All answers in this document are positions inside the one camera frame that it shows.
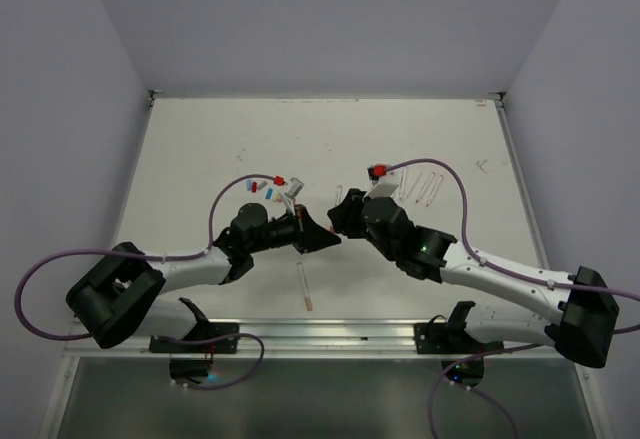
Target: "cable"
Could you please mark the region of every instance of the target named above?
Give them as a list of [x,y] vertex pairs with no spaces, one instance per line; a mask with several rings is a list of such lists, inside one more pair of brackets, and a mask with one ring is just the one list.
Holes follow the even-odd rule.
[[[536,347],[540,347],[540,345],[538,345],[538,344],[528,344],[528,345],[525,345],[525,346],[509,347],[507,349],[502,349],[501,351],[481,352],[481,353],[473,354],[472,356],[465,357],[464,359],[460,359],[458,361],[455,361],[455,362],[449,364],[442,371],[442,373],[438,376],[438,378],[436,379],[436,382],[433,384],[433,386],[431,387],[431,390],[429,391],[429,400],[428,400],[428,403],[427,403],[427,415],[429,417],[429,429],[431,429],[431,434],[433,434],[434,439],[440,439],[440,436],[438,434],[438,431],[436,431],[434,414],[433,414],[433,402],[434,402],[434,399],[436,397],[436,390],[438,389],[438,385],[440,384],[442,379],[444,379],[447,376],[447,373],[449,371],[451,371],[457,365],[463,364],[465,362],[477,361],[478,359],[482,359],[484,357],[496,356],[496,355],[499,355],[499,354],[508,354],[508,353],[512,353],[512,352],[527,351],[529,349],[535,349]],[[455,383],[455,384],[457,384],[460,387],[465,387],[465,386],[463,386],[461,384],[458,384],[458,383]],[[511,424],[511,428],[513,429],[513,436],[516,439],[518,439],[520,437],[520,435],[518,433],[518,428],[516,426],[516,422],[515,422],[513,416],[509,413],[509,411],[507,411],[507,409],[504,407],[504,405],[501,402],[499,402],[497,399],[491,397],[489,394],[487,394],[484,391],[480,391],[480,390],[476,390],[476,389],[471,389],[470,391],[475,393],[475,394],[477,394],[477,395],[479,395],[480,397],[483,397],[484,399],[492,402],[493,404],[495,404],[504,413],[504,415],[507,416],[507,419],[509,420],[509,423]]]
[[[464,184],[462,183],[462,179],[460,179],[460,176],[458,175],[458,173],[447,163],[442,162],[438,159],[430,159],[430,158],[412,159],[410,161],[400,162],[398,164],[394,164],[393,166],[387,167],[387,172],[395,171],[396,169],[411,166],[413,164],[436,164],[446,169],[449,172],[449,174],[451,174],[453,179],[456,181],[456,183],[458,184],[458,188],[460,189],[460,196],[462,197],[462,226],[460,231],[462,244],[464,245],[464,248],[466,249],[467,253],[471,257],[473,257],[478,262],[482,262],[482,258],[480,257],[480,255],[476,253],[476,251],[471,247],[471,244],[469,243],[469,237],[467,235],[467,216],[469,212],[469,201],[467,198],[467,190],[465,189]],[[547,282],[542,279],[537,279],[535,277],[527,276],[525,274],[520,274],[519,272],[511,271],[494,262],[485,261],[484,265],[489,267],[490,269],[493,269],[494,271],[500,272],[501,274],[505,274],[515,279],[528,282],[529,284],[536,284],[538,286],[548,287]],[[598,287],[598,286],[583,286],[581,284],[555,284],[554,287],[558,289],[570,289],[573,291],[606,293],[606,294],[611,294],[613,296],[625,297],[627,299],[632,299],[634,301],[640,302],[640,294],[623,291],[621,289],[611,289],[607,287]],[[635,332],[638,330],[640,330],[640,324],[616,329],[614,331],[614,334],[626,334],[626,333]]]
[[161,341],[169,342],[171,344],[176,344],[179,346],[205,346],[207,344],[215,344],[216,342],[226,341],[229,339],[235,339],[240,337],[247,337],[249,339],[253,339],[260,345],[260,357],[258,357],[258,359],[255,361],[255,363],[251,367],[251,369],[249,369],[247,372],[242,374],[240,377],[237,377],[232,381],[225,382],[224,384],[215,384],[211,386],[203,386],[201,384],[187,385],[189,389],[196,389],[198,391],[217,391],[220,389],[225,389],[227,387],[235,386],[236,384],[244,381],[245,379],[249,378],[249,376],[251,376],[254,372],[256,372],[258,367],[260,367],[260,364],[262,364],[262,359],[264,358],[264,342],[262,342],[262,339],[260,339],[258,336],[254,336],[253,334],[249,334],[247,332],[237,332],[235,334],[226,334],[224,336],[218,336],[213,339],[203,339],[201,341],[184,341],[182,339],[175,339],[173,337],[167,337],[167,336],[158,336],[158,339]]
[[61,259],[63,257],[72,257],[72,256],[110,256],[110,257],[122,257],[125,259],[139,259],[139,260],[148,261],[148,262],[165,262],[165,261],[177,262],[177,261],[192,261],[194,259],[199,259],[205,256],[209,252],[209,250],[213,247],[213,243],[214,243],[213,214],[216,210],[218,203],[220,202],[220,199],[222,198],[224,193],[227,192],[229,189],[231,189],[231,187],[233,187],[235,184],[251,178],[260,178],[260,179],[267,179],[267,180],[274,179],[273,176],[269,176],[266,174],[248,174],[248,175],[239,177],[237,179],[234,179],[233,181],[231,181],[229,184],[227,184],[225,187],[222,188],[222,190],[218,193],[215,200],[213,201],[213,204],[211,205],[211,210],[209,211],[209,224],[208,224],[209,241],[207,244],[207,248],[204,251],[200,251],[194,254],[186,254],[186,255],[150,256],[146,254],[134,254],[130,252],[111,251],[108,249],[71,249],[68,251],[61,251],[55,254],[51,254],[50,256],[47,256],[44,259],[41,259],[40,261],[36,262],[22,276],[22,278],[20,279],[20,282],[18,282],[18,286],[16,287],[16,292],[13,296],[13,308],[15,310],[18,321],[20,321],[20,324],[22,324],[25,327],[25,329],[27,329],[32,334],[42,337],[43,339],[49,339],[51,341],[77,341],[79,339],[87,339],[91,337],[91,334],[88,334],[88,333],[86,334],[51,334],[49,332],[43,331],[42,329],[36,327],[26,318],[24,314],[24,310],[22,308],[22,294],[24,292],[25,286],[27,285],[27,282],[29,282],[29,280],[31,279],[31,276],[33,276],[33,274],[35,274],[38,269],[40,269],[45,264],[48,264],[49,262],[54,261],[56,259]]

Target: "red cap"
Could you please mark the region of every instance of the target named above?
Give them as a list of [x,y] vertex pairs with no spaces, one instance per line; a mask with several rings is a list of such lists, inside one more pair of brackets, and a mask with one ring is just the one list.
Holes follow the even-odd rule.
[[378,164],[373,166],[373,175],[376,177],[382,177],[387,175],[387,166],[384,164]]

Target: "test tube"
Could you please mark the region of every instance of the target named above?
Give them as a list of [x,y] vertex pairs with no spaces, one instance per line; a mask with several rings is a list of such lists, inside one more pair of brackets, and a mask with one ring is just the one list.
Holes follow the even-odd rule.
[[416,176],[415,180],[411,183],[411,187],[407,191],[407,195],[404,196],[405,199],[409,199],[409,196],[411,196],[411,194],[413,193],[413,190],[416,188],[416,186],[420,182],[420,179],[422,179],[423,174],[424,173],[422,171],[418,172],[418,175]]
[[426,182],[424,183],[422,188],[420,188],[420,192],[418,192],[418,197],[416,197],[416,204],[422,200],[424,195],[427,193],[427,189],[429,189],[429,187],[431,186],[431,183],[435,178],[436,178],[435,172],[432,172],[431,174],[429,174],[429,177],[427,177]]
[[313,311],[313,304],[311,304],[311,294],[309,294],[309,286],[307,285],[307,276],[304,273],[304,266],[301,262],[298,262],[296,267],[298,268],[298,277],[300,278],[300,285],[302,286],[304,305],[307,307],[307,311]]
[[342,184],[338,184],[336,187],[336,200],[335,205],[339,205],[342,202]]
[[407,188],[407,168],[403,167],[400,171],[400,186],[398,187],[398,199],[404,201],[406,194],[405,190]]
[[433,185],[433,189],[431,189],[431,193],[427,198],[427,207],[429,207],[436,198],[436,194],[438,194],[438,189],[440,189],[440,184],[442,184],[443,179],[444,177],[442,177],[442,174],[438,176],[438,179],[436,179],[436,183]]

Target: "black mounting bracket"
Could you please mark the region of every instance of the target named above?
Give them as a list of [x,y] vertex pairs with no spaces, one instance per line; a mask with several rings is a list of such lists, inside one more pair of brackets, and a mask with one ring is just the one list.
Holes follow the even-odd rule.
[[504,349],[502,342],[489,342],[487,344],[469,343],[465,346],[452,344],[442,340],[447,331],[444,322],[418,322],[413,325],[413,340],[416,343],[416,353],[420,355],[430,354],[477,354],[485,351],[499,351]]
[[[240,324],[237,322],[207,322],[205,325],[196,326],[184,337],[185,341],[199,341],[203,339],[215,339],[216,337],[236,334],[240,332]],[[226,341],[215,343],[215,354],[235,354],[238,349],[238,338],[232,337]],[[155,354],[211,354],[211,344],[205,346],[181,346],[165,342],[154,337],[149,343],[149,352]]]

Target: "glass panel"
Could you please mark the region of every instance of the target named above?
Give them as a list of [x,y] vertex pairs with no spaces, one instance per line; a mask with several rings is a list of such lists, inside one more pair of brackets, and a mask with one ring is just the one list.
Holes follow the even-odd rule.
[[[218,381],[246,360],[219,360]],[[59,437],[425,438],[435,361],[268,360],[248,381],[215,392],[169,385],[164,359],[80,361]],[[521,438],[593,438],[572,364],[489,361],[479,386],[514,416]],[[442,383],[435,416],[443,439],[510,438],[492,404]]]

